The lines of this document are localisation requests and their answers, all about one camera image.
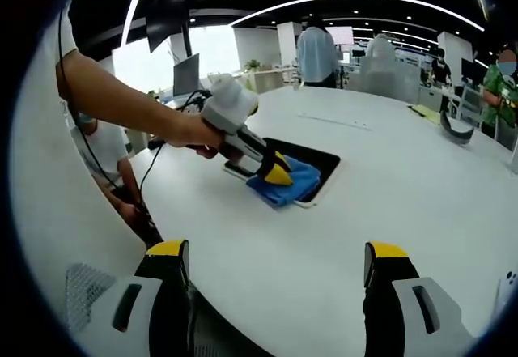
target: blue cloth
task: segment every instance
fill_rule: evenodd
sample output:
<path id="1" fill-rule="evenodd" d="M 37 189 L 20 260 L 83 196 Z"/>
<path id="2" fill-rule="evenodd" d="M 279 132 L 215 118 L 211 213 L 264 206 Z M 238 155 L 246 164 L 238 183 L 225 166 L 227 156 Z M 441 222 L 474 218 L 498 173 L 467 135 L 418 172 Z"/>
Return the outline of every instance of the blue cloth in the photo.
<path id="1" fill-rule="evenodd" d="M 338 55 L 330 33 L 310 27 L 299 37 L 297 58 L 302 78 L 318 83 L 338 70 Z"/>
<path id="2" fill-rule="evenodd" d="M 272 207 L 283 207 L 304 198 L 321 181 L 321 172 L 312 165 L 288 156 L 284 156 L 284 159 L 291 168 L 289 175 L 293 185 L 272 185 L 258 176 L 253 176 L 246 182 Z"/>

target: face mask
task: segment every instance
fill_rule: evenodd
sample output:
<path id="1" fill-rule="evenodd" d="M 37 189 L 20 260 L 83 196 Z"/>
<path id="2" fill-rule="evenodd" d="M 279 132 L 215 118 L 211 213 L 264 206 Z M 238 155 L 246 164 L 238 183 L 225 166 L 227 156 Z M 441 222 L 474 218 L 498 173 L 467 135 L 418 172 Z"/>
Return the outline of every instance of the face mask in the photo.
<path id="1" fill-rule="evenodd" d="M 88 122 L 92 122 L 94 119 L 90 116 L 87 116 L 86 114 L 79 113 L 78 115 L 78 122 L 81 125 L 87 124 Z"/>
<path id="2" fill-rule="evenodd" d="M 500 71 L 502 74 L 506 76 L 511 76 L 516 71 L 516 63 L 515 62 L 506 62 L 506 63 L 497 63 L 499 65 Z"/>

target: microfiber towel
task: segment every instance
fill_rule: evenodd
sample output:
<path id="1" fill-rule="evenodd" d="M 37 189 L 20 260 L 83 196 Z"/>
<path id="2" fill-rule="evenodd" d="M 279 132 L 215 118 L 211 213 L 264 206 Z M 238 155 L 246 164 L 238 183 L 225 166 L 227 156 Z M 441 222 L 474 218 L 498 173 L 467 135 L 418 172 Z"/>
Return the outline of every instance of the microfiber towel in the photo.
<path id="1" fill-rule="evenodd" d="M 258 176 L 252 176 L 246 184 L 252 187 L 272 207 L 283 207 L 304 198 L 320 183 L 321 172 L 312 165 L 284 156 L 291 168 L 293 185 L 272 185 Z"/>

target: ceiling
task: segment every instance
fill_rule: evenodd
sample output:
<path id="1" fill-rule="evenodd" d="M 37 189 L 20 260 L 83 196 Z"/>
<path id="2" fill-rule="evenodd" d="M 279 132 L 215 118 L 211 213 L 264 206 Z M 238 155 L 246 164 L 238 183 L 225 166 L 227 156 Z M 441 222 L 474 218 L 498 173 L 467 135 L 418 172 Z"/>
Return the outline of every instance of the ceiling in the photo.
<path id="1" fill-rule="evenodd" d="M 185 0 L 186 11 L 196 21 L 191 26 L 231 23 L 243 15 L 295 0 Z M 319 14 L 326 23 L 334 26 L 347 25 L 354 28 L 379 28 L 392 32 L 404 32 L 412 36 L 437 41 L 443 31 L 455 33 L 473 44 L 479 52 L 478 59 L 491 63 L 494 61 L 489 52 L 496 53 L 501 44 L 518 37 L 516 22 L 510 18 L 516 0 L 419 0 L 443 7 L 462 15 L 485 28 L 480 32 L 476 28 L 451 15 L 436 11 L 430 7 L 394 0 L 321 0 L 287 6 L 269 13 L 258 15 L 236 25 L 236 28 L 255 28 L 274 26 L 275 24 L 298 21 L 303 22 L 310 13 Z M 74 0 L 70 18 L 74 26 L 74 35 L 79 48 L 91 56 L 108 56 L 111 49 L 121 43 L 122 25 L 124 24 L 130 0 Z M 146 35 L 146 26 L 142 17 L 154 16 L 159 11 L 161 24 L 169 34 L 179 32 L 173 20 L 178 12 L 175 0 L 140 0 L 134 21 L 141 21 L 139 27 L 132 29 L 129 41 Z M 372 32 L 356 31 L 355 36 L 369 37 Z M 405 43 L 427 48 L 424 40 L 408 36 L 399 36 Z"/>

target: green shirt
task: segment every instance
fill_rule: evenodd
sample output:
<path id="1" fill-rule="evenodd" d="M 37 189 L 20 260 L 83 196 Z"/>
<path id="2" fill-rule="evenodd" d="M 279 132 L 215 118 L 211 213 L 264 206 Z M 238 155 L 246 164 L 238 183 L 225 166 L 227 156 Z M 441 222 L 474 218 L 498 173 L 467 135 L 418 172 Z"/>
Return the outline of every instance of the green shirt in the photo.
<path id="1" fill-rule="evenodd" d="M 484 88 L 496 96 L 502 96 L 503 90 L 507 89 L 509 91 L 507 98 L 518 104 L 518 88 L 516 88 L 516 85 L 512 85 L 503 79 L 502 72 L 500 72 L 500 69 L 495 64 L 489 66 L 489 69 L 486 72 L 486 76 L 484 77 Z M 484 110 L 484 122 L 487 125 L 495 126 L 498 114 L 499 110 L 497 108 L 488 106 Z M 505 103 L 502 104 L 500 115 L 509 125 L 515 124 L 515 112 L 509 107 L 509 105 Z"/>

